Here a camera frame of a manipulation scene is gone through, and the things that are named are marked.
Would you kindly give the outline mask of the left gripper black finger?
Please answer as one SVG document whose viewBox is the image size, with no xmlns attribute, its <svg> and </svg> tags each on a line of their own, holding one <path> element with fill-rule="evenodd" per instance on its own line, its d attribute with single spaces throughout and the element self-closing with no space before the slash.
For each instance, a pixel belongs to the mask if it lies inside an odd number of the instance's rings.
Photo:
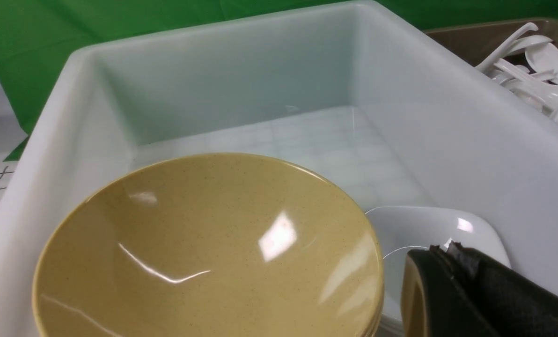
<svg viewBox="0 0 558 337">
<path fill-rule="evenodd" d="M 475 248 L 407 252 L 406 337 L 558 337 L 558 296 Z"/>
</svg>

